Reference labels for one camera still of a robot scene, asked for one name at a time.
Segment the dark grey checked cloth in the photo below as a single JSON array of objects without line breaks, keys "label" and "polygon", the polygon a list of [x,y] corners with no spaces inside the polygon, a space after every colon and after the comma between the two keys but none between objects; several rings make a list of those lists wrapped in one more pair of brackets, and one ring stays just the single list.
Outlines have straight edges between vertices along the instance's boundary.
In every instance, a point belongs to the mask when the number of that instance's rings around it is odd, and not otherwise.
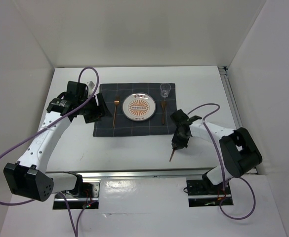
[{"label": "dark grey checked cloth", "polygon": [[176,86],[166,83],[169,94],[161,96],[162,83],[104,83],[99,86],[112,117],[94,125],[94,137],[169,135],[176,126],[170,115],[177,111]]}]

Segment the copper fork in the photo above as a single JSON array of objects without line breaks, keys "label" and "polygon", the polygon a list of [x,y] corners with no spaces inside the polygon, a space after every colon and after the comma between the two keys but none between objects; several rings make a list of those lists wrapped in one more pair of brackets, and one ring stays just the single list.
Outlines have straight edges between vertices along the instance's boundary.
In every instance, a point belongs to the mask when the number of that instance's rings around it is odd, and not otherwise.
[{"label": "copper fork", "polygon": [[112,129],[115,128],[115,123],[116,123],[116,114],[117,114],[117,108],[118,105],[120,103],[120,97],[117,95],[114,99],[114,105],[115,105],[115,109],[114,109],[114,115],[113,115],[113,124],[112,124]]}]

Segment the copper spoon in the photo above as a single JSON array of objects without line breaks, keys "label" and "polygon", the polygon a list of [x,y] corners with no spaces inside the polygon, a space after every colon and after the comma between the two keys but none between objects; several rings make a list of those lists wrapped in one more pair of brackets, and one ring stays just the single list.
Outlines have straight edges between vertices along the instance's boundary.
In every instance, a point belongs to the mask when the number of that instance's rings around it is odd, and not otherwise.
[{"label": "copper spoon", "polygon": [[167,106],[167,101],[163,100],[161,101],[161,107],[162,107],[162,125],[165,124],[165,109]]}]

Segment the orange patterned white plate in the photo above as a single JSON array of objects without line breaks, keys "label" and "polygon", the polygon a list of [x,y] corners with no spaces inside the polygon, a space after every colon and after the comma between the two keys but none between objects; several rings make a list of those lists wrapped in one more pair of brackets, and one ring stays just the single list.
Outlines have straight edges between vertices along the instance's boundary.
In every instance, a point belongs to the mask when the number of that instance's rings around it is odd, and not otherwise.
[{"label": "orange patterned white plate", "polygon": [[156,102],[146,93],[134,93],[125,98],[123,114],[131,121],[145,121],[156,111]]}]

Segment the clear plastic cup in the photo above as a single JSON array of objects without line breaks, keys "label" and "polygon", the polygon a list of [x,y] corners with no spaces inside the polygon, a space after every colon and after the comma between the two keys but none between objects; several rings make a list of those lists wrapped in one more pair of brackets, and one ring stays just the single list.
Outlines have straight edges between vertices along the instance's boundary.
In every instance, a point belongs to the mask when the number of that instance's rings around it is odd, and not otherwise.
[{"label": "clear plastic cup", "polygon": [[161,96],[163,98],[167,98],[169,96],[170,91],[171,91],[171,85],[169,83],[162,83],[160,85],[160,90],[161,90]]}]

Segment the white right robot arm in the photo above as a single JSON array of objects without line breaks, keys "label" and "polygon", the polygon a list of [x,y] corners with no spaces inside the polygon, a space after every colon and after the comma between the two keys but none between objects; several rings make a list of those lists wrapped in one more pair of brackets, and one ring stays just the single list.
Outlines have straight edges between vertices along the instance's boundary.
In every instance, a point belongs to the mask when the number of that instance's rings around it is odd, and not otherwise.
[{"label": "white right robot arm", "polygon": [[232,178],[240,178],[262,163],[262,155],[247,129],[225,128],[203,120],[188,117],[182,110],[170,116],[176,125],[171,145],[173,151],[188,147],[191,137],[212,143],[219,156],[219,165],[202,175],[202,189],[214,193]]}]

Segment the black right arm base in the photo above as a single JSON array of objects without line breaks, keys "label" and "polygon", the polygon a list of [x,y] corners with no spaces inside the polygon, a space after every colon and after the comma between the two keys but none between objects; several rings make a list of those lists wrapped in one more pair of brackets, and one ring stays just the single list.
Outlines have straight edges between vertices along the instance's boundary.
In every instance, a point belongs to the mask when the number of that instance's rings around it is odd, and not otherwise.
[{"label": "black right arm base", "polygon": [[213,207],[222,205],[234,205],[229,186],[222,190],[221,185],[207,188],[202,179],[186,178],[186,187],[183,192],[188,196],[189,207]]}]

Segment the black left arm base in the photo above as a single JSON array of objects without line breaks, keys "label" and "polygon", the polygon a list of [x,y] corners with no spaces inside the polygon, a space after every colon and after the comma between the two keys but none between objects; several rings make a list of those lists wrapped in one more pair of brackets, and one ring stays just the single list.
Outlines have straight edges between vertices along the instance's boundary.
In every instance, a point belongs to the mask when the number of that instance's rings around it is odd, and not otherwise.
[{"label": "black left arm base", "polygon": [[68,202],[70,209],[98,209],[100,181],[83,181],[77,191],[61,192]]}]

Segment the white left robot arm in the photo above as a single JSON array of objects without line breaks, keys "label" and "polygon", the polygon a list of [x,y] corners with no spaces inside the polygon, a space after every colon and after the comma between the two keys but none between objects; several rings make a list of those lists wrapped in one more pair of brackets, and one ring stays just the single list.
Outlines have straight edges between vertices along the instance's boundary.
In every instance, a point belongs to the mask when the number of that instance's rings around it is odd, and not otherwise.
[{"label": "white left robot arm", "polygon": [[69,81],[67,90],[51,100],[37,135],[16,163],[8,163],[3,170],[10,191],[14,195],[46,201],[51,194],[67,192],[73,197],[83,193],[81,175],[64,171],[47,174],[49,159],[62,134],[77,116],[85,123],[111,116],[101,93],[93,95],[95,85]]}]

